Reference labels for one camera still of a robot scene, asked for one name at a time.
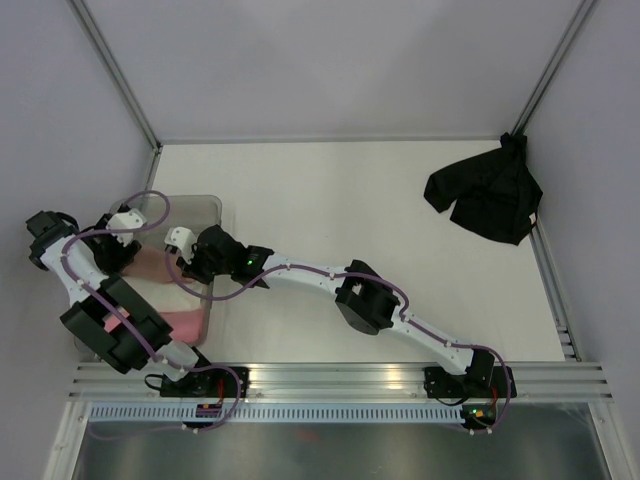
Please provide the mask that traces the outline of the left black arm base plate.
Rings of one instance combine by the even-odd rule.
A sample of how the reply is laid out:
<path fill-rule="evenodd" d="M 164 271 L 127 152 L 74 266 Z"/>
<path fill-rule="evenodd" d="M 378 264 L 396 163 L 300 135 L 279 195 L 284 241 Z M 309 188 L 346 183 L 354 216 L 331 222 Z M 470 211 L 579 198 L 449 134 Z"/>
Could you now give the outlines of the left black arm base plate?
<path fill-rule="evenodd" d="M 209 369 L 200 373 L 188 373 L 184 378 L 171 381 L 162 378 L 159 395 L 163 398 L 235 398 L 246 397 L 249 369 L 232 366 L 229 370 Z"/>

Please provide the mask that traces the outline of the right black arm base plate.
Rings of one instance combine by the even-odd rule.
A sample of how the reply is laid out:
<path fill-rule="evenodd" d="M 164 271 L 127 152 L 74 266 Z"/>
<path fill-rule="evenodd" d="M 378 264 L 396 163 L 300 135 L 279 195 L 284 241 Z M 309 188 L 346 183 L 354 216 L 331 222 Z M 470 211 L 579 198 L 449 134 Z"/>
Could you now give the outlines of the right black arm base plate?
<path fill-rule="evenodd" d="M 424 373 L 424 390 L 429 399 L 445 400 L 455 403 L 469 399 L 506 399 L 518 395 L 513 371 L 510 367 L 503 369 L 494 366 L 490 373 L 480 375 L 467 374 L 454 376 L 441 367 L 427 367 Z"/>

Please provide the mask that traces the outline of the dusty pink t-shirt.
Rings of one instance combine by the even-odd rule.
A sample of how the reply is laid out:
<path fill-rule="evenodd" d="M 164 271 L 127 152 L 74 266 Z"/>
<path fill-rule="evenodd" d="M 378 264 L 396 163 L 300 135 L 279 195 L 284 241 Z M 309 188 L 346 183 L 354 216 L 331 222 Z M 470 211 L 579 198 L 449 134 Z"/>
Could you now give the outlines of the dusty pink t-shirt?
<path fill-rule="evenodd" d="M 122 275 L 159 284 L 173 283 L 174 277 L 178 277 L 185 284 L 194 283 L 194 280 L 185 277 L 176 265 L 176 254 L 169 253 L 169 265 L 166 265 L 165 260 L 165 251 L 143 245 L 133 261 L 123 269 Z"/>

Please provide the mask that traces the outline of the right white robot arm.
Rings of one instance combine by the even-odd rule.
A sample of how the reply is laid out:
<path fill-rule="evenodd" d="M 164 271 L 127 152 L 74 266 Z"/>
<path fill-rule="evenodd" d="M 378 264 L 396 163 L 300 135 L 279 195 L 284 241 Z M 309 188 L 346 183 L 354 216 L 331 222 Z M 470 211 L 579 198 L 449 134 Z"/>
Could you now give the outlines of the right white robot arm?
<path fill-rule="evenodd" d="M 272 249 L 236 241 L 220 226 L 196 235 L 184 227 L 169 230 L 165 248 L 177 255 L 182 276 L 209 285 L 228 276 L 241 288 L 222 296 L 231 300 L 251 288 L 307 289 L 327 296 L 346 323 L 361 334 L 394 333 L 425 347 L 459 388 L 478 395 L 493 381 L 496 355 L 466 344 L 415 316 L 408 296 L 380 277 L 366 262 L 320 266 L 281 255 Z"/>

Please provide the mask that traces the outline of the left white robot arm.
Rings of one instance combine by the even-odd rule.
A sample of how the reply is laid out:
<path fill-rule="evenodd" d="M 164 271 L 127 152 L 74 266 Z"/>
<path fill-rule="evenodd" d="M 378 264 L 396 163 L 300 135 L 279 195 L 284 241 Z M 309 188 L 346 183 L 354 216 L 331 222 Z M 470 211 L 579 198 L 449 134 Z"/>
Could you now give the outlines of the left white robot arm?
<path fill-rule="evenodd" d="M 149 227 L 139 210 L 122 207 L 81 230 L 63 213 L 40 211 L 26 221 L 29 259 L 52 271 L 69 297 L 65 328 L 121 374 L 155 362 L 171 382 L 195 395 L 218 384 L 218 372 L 194 347 L 171 338 L 172 327 L 121 276 L 141 249 L 135 233 Z"/>

